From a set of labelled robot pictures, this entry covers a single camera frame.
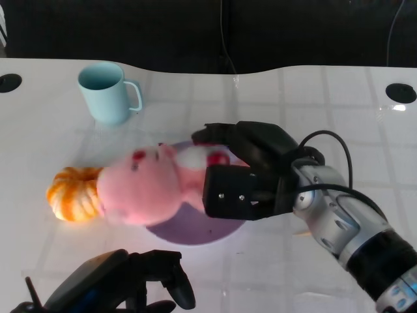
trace mug handle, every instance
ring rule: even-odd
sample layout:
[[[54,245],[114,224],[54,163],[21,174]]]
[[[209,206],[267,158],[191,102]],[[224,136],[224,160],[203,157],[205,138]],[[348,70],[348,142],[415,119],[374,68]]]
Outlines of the mug handle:
[[[132,110],[132,111],[142,110],[142,90],[141,90],[141,86],[139,85],[139,83],[134,80],[124,80],[123,82],[135,87],[135,90],[137,93],[137,99],[139,100],[139,104],[137,105],[137,108],[129,108],[129,110]]]

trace light blue mug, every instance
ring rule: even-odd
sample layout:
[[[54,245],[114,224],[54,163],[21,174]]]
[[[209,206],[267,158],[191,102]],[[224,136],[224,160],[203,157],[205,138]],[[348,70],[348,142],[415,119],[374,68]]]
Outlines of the light blue mug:
[[[139,99],[138,106],[130,106],[125,84],[132,85]],[[142,92],[138,82],[124,78],[123,69],[110,62],[100,62],[84,68],[78,76],[91,115],[96,121],[107,125],[125,122],[130,111],[142,109]]]

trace black cable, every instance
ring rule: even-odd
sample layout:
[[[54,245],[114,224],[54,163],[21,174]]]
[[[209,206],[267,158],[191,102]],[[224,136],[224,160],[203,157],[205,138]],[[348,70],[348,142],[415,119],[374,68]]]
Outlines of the black cable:
[[[302,192],[307,192],[307,191],[328,190],[328,189],[341,191],[341,192],[345,192],[347,194],[350,194],[355,199],[357,199],[357,200],[363,202],[364,204],[370,206],[372,208],[372,210],[377,212],[381,217],[383,217],[383,219],[387,220],[383,211],[379,208],[379,206],[374,201],[372,201],[371,198],[367,197],[366,195],[364,195],[363,193],[361,193],[357,190],[354,190],[354,189],[351,189],[351,188],[348,188],[348,187],[345,187],[345,186],[335,185],[335,184],[316,184],[316,185],[300,187],[295,192],[293,192],[293,194],[294,193],[300,194]]]
[[[223,46],[223,52],[226,54],[227,60],[230,62],[230,65],[232,66],[233,74],[237,75],[235,65],[232,62],[232,59],[229,56],[229,53],[226,49],[226,44],[224,42],[224,35],[223,35],[223,0],[220,0],[220,33],[222,34],[222,46]]]
[[[394,29],[395,21],[397,20],[400,11],[403,8],[404,3],[405,3],[405,0],[402,0],[401,4],[399,5],[399,7],[397,9],[397,12],[396,12],[394,18],[392,19],[390,32],[388,33],[388,40],[387,40],[387,43],[386,43],[386,66],[388,66],[390,64],[390,46],[391,46],[392,30]]]
[[[353,168],[352,168],[352,158],[351,158],[351,154],[349,152],[349,149],[347,148],[347,145],[345,143],[345,141],[335,132],[332,132],[330,130],[318,130],[316,132],[311,133],[310,135],[308,135],[307,137],[305,137],[300,145],[298,145],[298,148],[303,148],[303,146],[310,140],[312,139],[312,137],[316,137],[318,135],[329,135],[335,139],[337,139],[337,141],[341,144],[341,146],[343,147],[343,150],[345,151],[346,154],[346,159],[347,159],[347,169],[348,169],[348,173],[349,173],[349,188],[352,189],[353,188]]]

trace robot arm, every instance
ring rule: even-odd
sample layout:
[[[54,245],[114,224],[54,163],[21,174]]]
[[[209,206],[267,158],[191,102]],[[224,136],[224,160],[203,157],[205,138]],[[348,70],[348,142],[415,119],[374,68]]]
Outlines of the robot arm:
[[[324,165],[320,152],[298,146],[276,125],[206,126],[193,135],[195,142],[226,145],[250,165],[207,169],[209,216],[257,220],[294,213],[376,302],[378,313],[417,312],[417,253],[372,200]]]

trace table surface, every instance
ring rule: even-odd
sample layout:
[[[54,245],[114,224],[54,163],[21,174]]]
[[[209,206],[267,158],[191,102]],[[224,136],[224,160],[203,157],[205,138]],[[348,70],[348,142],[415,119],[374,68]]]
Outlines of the table surface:
[[[417,69],[288,67],[247,75],[166,74],[122,65],[140,82],[145,107],[123,126],[97,125],[77,87],[93,61],[0,59],[0,75],[23,77],[0,94],[0,310],[42,302],[79,265],[103,252],[182,252],[197,299],[194,312],[373,312],[373,303],[293,215],[248,222],[231,237],[199,247],[172,245],[142,227],[57,220],[45,199],[65,166],[105,166],[127,151],[187,140],[204,123],[276,123],[296,140],[329,129],[348,143],[354,187],[373,198],[391,225],[417,244],[417,103],[395,106],[388,84],[417,89]],[[346,177],[332,138],[311,141]],[[157,283],[149,301],[168,299]]]

